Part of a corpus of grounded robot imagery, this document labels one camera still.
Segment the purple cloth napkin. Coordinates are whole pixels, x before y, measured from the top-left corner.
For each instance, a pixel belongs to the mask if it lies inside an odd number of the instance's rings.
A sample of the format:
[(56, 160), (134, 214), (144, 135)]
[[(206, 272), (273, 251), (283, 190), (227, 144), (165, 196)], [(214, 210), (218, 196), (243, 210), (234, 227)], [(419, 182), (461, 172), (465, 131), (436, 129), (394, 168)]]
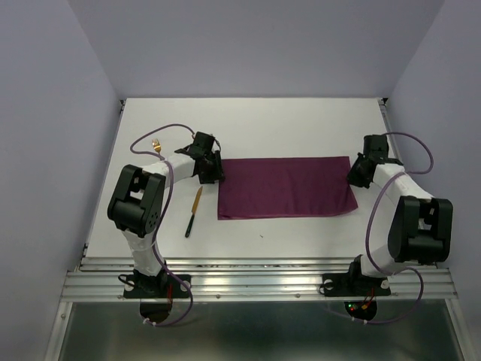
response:
[(217, 218), (336, 217), (358, 208), (347, 156), (226, 159)]

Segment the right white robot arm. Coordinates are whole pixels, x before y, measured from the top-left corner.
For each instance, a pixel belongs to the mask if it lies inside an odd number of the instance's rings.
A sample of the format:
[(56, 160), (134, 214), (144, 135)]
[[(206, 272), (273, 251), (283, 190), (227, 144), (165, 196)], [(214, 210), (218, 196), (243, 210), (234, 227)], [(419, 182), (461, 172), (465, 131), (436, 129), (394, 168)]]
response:
[[(389, 133), (366, 135), (363, 151), (347, 175), (354, 187), (380, 188), (365, 233), (365, 252), (349, 265), (346, 285), (354, 293), (363, 293), (372, 285), (379, 286), (387, 276), (403, 270), (406, 262), (430, 265), (448, 258), (452, 233), (453, 204), (425, 191), (412, 176), (429, 173), (434, 157), (417, 137), (405, 134), (426, 151), (429, 167), (424, 171), (408, 171), (402, 161), (389, 156)], [(384, 196), (395, 206), (386, 244), (372, 251), (372, 224)]]

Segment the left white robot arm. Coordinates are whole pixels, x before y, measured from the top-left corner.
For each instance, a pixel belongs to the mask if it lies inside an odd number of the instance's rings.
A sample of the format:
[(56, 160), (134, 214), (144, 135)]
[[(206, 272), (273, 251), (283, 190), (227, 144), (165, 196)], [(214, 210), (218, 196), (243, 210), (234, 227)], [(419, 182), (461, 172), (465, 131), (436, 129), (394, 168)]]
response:
[(161, 145), (153, 141), (153, 155), (159, 160), (143, 168), (126, 165), (120, 172), (107, 207), (107, 217), (126, 238), (134, 260), (130, 275), (120, 275), (127, 299), (160, 299), (187, 291), (190, 276), (174, 276), (168, 270), (156, 243), (157, 233), (172, 199), (174, 184), (196, 177), (201, 185), (225, 179), (220, 145), (203, 132), (193, 135), (192, 143), (161, 155)]

